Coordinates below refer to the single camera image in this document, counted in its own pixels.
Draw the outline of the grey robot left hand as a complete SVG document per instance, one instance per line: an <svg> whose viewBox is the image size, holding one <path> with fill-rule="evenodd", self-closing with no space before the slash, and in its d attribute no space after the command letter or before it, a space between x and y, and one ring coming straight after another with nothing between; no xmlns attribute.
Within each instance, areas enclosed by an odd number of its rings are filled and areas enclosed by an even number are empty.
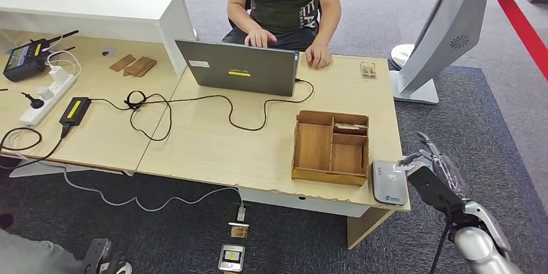
<svg viewBox="0 0 548 274"><path fill-rule="evenodd" d="M130 274L133 268L125 253L115 250L107 238L95 238L85 255L79 273L84 274Z"/></svg>

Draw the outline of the person's right hand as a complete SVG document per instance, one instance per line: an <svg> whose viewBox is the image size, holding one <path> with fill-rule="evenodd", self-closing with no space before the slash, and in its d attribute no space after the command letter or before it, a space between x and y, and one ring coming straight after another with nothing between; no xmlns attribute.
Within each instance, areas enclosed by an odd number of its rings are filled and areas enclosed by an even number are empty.
<svg viewBox="0 0 548 274"><path fill-rule="evenodd" d="M276 41L276 36L271 32L263 28L252 28L244 39L244 44L249 47L268 48L269 43Z"/></svg>

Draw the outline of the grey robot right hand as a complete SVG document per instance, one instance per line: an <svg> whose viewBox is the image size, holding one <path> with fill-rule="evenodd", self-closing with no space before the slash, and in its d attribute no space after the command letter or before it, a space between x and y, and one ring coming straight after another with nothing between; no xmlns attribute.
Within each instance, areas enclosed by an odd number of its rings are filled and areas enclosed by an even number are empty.
<svg viewBox="0 0 548 274"><path fill-rule="evenodd" d="M403 157L396 162L396 168L405 171L409 177L420 167L427 167L460 200L469 201L469 189L455 163L447 155L441 153L427 134L422 132L416 132L416 134L428 149L420 149L418 152Z"/></svg>

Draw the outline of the person's left hand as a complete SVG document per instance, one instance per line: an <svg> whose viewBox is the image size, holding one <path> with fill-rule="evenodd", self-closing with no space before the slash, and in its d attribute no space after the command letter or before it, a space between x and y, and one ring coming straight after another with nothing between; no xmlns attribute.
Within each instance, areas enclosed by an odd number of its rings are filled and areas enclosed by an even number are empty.
<svg viewBox="0 0 548 274"><path fill-rule="evenodd" d="M321 69L332 63L332 53L323 43L314 41L304 53L306 62L312 69Z"/></svg>

